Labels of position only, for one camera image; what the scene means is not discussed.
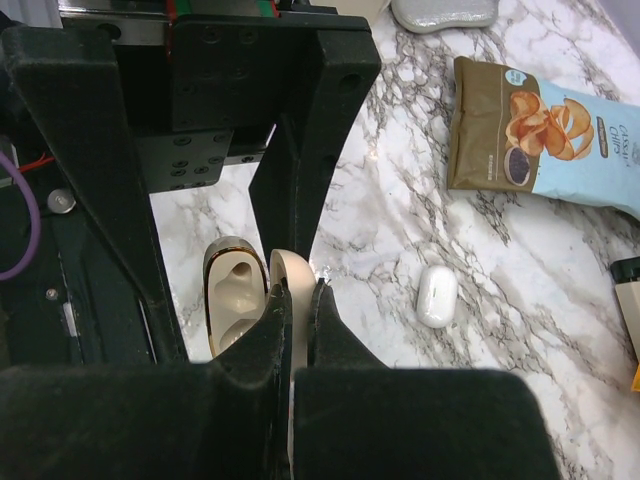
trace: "marble countertop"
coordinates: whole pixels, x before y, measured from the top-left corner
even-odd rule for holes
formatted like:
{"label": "marble countertop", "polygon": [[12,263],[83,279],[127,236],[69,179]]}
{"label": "marble countertop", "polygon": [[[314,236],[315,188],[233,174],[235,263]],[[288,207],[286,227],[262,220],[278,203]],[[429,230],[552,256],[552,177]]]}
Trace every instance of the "marble countertop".
{"label": "marble countertop", "polygon": [[[640,255],[640,226],[610,209],[533,195],[448,191],[453,58],[505,63],[561,86],[640,105],[640,60],[592,0],[501,0],[485,30],[373,28],[383,60],[338,163],[311,257],[345,323],[396,367],[489,367],[536,394],[565,478],[638,478],[637,361],[609,264]],[[193,361],[211,358],[202,256],[222,235],[259,239],[255,167],[209,188],[152,196]],[[425,265],[460,281],[456,321],[431,330],[414,305]]]}

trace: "chip bag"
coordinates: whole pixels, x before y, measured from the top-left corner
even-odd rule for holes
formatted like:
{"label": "chip bag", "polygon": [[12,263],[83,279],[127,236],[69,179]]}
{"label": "chip bag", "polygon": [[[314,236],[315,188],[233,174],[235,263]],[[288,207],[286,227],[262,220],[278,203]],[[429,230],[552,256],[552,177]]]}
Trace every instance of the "chip bag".
{"label": "chip bag", "polygon": [[640,219],[640,107],[455,60],[448,186],[529,192]]}

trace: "light blue packaging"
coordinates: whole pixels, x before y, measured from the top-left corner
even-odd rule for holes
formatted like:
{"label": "light blue packaging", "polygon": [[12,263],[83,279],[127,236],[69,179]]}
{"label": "light blue packaging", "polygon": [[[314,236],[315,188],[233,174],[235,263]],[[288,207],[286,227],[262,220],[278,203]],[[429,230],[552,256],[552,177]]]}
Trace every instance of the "light blue packaging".
{"label": "light blue packaging", "polygon": [[[507,72],[507,81],[518,78],[511,72]],[[562,89],[539,79],[538,85],[540,98],[549,109],[564,106],[567,98],[583,105],[595,134],[590,153],[581,159],[559,160],[545,149],[532,193],[596,207],[613,206],[640,219],[640,107]],[[580,142],[572,140],[576,149]]]}

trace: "potato chip image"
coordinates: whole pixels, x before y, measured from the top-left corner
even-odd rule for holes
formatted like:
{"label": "potato chip image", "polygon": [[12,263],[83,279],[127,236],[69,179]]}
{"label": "potato chip image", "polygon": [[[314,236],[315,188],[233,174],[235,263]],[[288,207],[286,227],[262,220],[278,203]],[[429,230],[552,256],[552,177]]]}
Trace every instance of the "potato chip image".
{"label": "potato chip image", "polygon": [[[595,130],[591,115],[579,102],[565,98],[564,105],[547,109],[535,93],[517,91],[511,94],[509,109],[507,150],[520,147],[527,155],[538,156],[546,149],[550,156],[564,161],[579,160],[591,152]],[[576,148],[572,140],[579,138]]]}
{"label": "potato chip image", "polygon": [[584,108],[581,103],[575,100],[565,98],[564,103],[573,118],[573,125],[571,125],[571,129],[567,132],[569,139],[573,140],[583,135],[591,126],[591,115],[589,115],[589,112],[587,112],[587,109]]}

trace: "green strip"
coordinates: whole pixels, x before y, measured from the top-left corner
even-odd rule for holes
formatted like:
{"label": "green strip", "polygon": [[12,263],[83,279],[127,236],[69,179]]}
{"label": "green strip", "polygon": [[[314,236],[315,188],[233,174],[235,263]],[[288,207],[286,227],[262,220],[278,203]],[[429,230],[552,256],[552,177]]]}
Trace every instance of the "green strip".
{"label": "green strip", "polygon": [[271,6],[271,2],[266,0],[258,0],[258,7],[260,7],[260,13],[263,17],[275,17],[273,14],[273,7]]}
{"label": "green strip", "polygon": [[189,0],[175,0],[175,2],[176,14],[178,16],[191,13],[191,3]]}

